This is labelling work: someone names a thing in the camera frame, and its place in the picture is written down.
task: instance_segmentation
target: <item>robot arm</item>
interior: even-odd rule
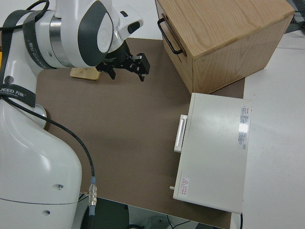
[[[50,25],[50,34],[45,30],[39,35],[42,41],[50,37],[48,47],[41,42],[41,53],[52,67],[97,66],[112,79],[113,68],[124,68],[136,72],[143,81],[150,69],[146,56],[140,53],[133,57],[124,42],[143,26],[142,18],[132,7],[114,8],[111,0],[56,3],[54,16],[49,16],[47,23],[40,23],[41,28]]]
[[[132,8],[115,9],[111,0],[56,3],[55,11],[15,11],[1,28],[0,170],[10,172],[0,174],[0,228],[71,228],[81,185],[73,150],[7,97],[33,111],[43,69],[97,66],[114,79],[113,68],[125,68],[143,80],[150,68],[145,55],[133,57],[125,42],[143,25]],[[94,185],[90,192],[94,206]],[[22,218],[13,220],[12,212]]]

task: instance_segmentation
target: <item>drawer handle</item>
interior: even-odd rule
[[[184,133],[185,133],[186,121],[187,121],[187,115],[182,114],[180,116],[176,143],[175,143],[175,147],[174,147],[174,151],[177,153],[181,153],[181,151],[182,151],[182,144],[183,144],[183,138],[184,138]]]
[[[161,25],[160,25],[160,24],[161,24],[162,22],[164,22],[164,21],[165,21],[165,18],[161,18],[161,19],[158,20],[158,27],[159,27],[159,29],[160,29],[160,31],[161,31],[163,37],[165,38],[166,42],[168,43],[168,45],[170,46],[170,48],[171,48],[171,50],[172,50],[172,52],[173,52],[174,54],[178,55],[178,54],[183,53],[183,50],[182,50],[182,49],[180,49],[180,50],[175,50],[175,48],[173,47],[172,43],[171,43],[170,40],[167,38],[165,32],[163,31],[163,29],[162,29],[162,27],[161,27]]]

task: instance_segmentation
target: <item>wooden drawer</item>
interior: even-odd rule
[[[156,0],[164,46],[190,92],[212,93],[268,64],[294,14],[286,0]]]

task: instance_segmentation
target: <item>cable connector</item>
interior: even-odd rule
[[[89,216],[95,215],[95,206],[97,203],[97,187],[95,177],[91,178],[91,184],[89,188]]]

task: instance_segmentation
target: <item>table surface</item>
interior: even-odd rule
[[[304,57],[305,36],[285,34],[266,68],[245,80],[252,114],[244,229],[304,228]]]
[[[38,77],[37,103],[50,118],[79,135],[93,158],[98,196],[184,219],[229,228],[231,214],[173,199],[180,154],[173,151],[180,114],[191,95],[169,59],[163,42],[129,39],[131,52],[144,52],[151,71],[145,82],[126,70],[113,81],[69,77],[71,69],[44,70]],[[244,80],[217,95],[242,97]],[[78,143],[50,125],[82,163],[81,191],[87,191],[90,167]]]

